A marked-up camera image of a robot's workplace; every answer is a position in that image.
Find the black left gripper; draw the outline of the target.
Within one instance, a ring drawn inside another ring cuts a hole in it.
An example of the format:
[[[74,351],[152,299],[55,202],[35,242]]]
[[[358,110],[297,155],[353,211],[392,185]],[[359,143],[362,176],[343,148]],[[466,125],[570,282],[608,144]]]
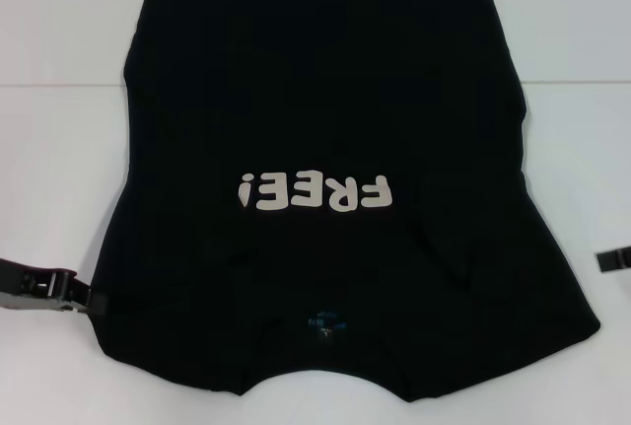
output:
[[[78,280],[71,270],[54,270],[1,260],[1,308],[86,315],[106,313],[106,295]]]

